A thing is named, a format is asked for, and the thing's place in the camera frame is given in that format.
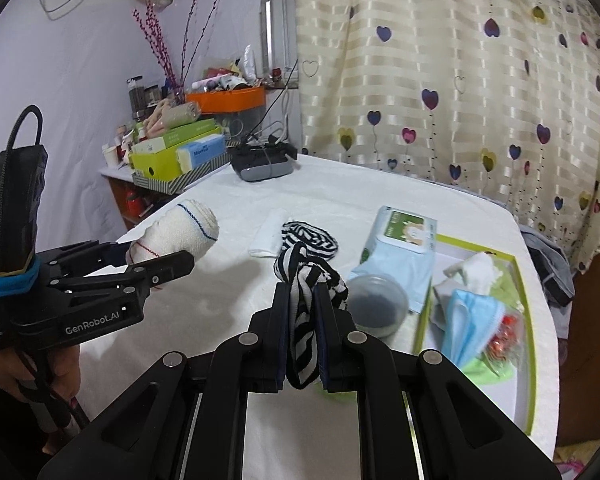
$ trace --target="wet wipes package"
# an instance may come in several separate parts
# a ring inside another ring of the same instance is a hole
[[[436,255],[437,222],[416,213],[383,206],[365,243],[357,276],[392,278],[420,313],[427,299]]]

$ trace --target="purple heart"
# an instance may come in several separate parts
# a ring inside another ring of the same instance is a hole
[[[518,160],[520,158],[520,153],[522,153],[522,148],[520,146],[516,146],[512,144],[509,146],[509,155],[513,160]]]
[[[462,169],[459,164],[457,166],[454,166],[453,164],[449,165],[449,174],[453,180],[458,180],[460,178],[461,171]]]
[[[549,139],[551,139],[551,130],[546,126],[542,126],[542,124],[538,124],[536,134],[538,134],[540,144],[546,144],[549,142]]]
[[[438,106],[438,92],[425,88],[422,91],[422,100],[429,110],[433,110]]]
[[[369,112],[366,115],[366,120],[369,121],[372,126],[378,126],[378,123],[380,122],[381,118],[382,118],[382,115],[378,111]]]
[[[406,142],[407,144],[411,144],[414,140],[416,140],[416,130],[403,128],[402,138],[404,139],[404,142]]]
[[[494,20],[493,18],[489,18],[487,20],[487,22],[484,24],[484,33],[489,37],[500,37],[500,27],[496,23],[496,20]]]
[[[376,34],[384,43],[391,39],[391,29],[389,27],[377,27]]]

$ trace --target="window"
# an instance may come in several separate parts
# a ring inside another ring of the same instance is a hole
[[[262,35],[262,66],[269,74],[274,68],[282,70],[283,81],[289,77],[298,59],[296,42],[296,1],[262,0],[260,10]],[[298,67],[291,75],[291,83],[298,86]]]

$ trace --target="wooden floor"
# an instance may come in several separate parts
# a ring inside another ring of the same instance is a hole
[[[560,368],[558,446],[600,438],[600,254],[575,285],[568,357]]]

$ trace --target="yellow-green box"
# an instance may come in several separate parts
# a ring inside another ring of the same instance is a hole
[[[142,174],[147,178],[156,178],[157,180],[173,180],[182,174],[178,158],[176,156],[176,150],[188,144],[194,139],[201,139],[202,137],[209,136],[211,134],[220,134],[222,130],[214,128],[213,130],[204,134],[191,137],[190,139],[184,140],[180,144],[171,146],[166,150],[162,150],[157,153],[131,153],[129,159],[134,165],[137,173]]]

